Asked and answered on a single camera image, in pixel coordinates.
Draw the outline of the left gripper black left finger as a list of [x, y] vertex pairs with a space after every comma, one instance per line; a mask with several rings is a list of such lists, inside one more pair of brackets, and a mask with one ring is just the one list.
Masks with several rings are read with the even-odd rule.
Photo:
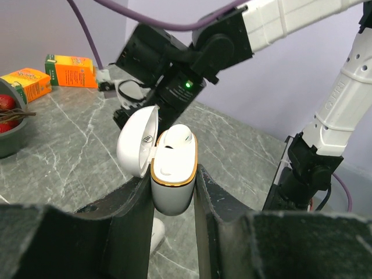
[[73, 213], [3, 204], [1, 277], [147, 278], [153, 214], [149, 174]]

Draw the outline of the white earbud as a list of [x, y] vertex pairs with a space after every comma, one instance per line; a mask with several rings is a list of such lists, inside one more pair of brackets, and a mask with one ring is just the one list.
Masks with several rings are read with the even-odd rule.
[[171, 126], [164, 136], [164, 145], [172, 149], [180, 148], [189, 144], [192, 140], [191, 130], [183, 124]]

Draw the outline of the white gold-rimmed charging case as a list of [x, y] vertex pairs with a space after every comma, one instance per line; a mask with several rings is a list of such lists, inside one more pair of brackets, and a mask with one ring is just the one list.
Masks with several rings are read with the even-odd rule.
[[137, 178], [151, 175], [153, 204], [166, 216], [177, 216], [191, 202], [198, 165], [198, 142], [192, 132], [189, 144], [180, 148], [164, 145], [156, 106], [136, 111], [122, 128], [116, 153], [121, 167]]

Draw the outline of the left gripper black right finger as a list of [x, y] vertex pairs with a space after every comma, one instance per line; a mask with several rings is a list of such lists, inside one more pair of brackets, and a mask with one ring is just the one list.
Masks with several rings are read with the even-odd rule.
[[162, 216], [159, 278], [370, 278], [371, 219], [346, 213], [262, 211], [273, 168], [252, 180], [203, 169], [196, 199]]

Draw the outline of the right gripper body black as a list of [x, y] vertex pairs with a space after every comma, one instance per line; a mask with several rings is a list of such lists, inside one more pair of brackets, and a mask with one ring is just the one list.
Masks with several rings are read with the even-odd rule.
[[113, 113], [113, 120], [119, 129], [122, 129], [133, 113], [140, 108], [139, 103], [123, 101], [120, 108]]

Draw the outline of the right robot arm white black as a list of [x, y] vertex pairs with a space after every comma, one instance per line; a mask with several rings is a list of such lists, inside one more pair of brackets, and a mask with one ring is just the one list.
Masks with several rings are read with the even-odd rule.
[[177, 119], [197, 133], [203, 163], [241, 202], [263, 206], [285, 138], [327, 96], [361, 14], [356, 5], [260, 51]]

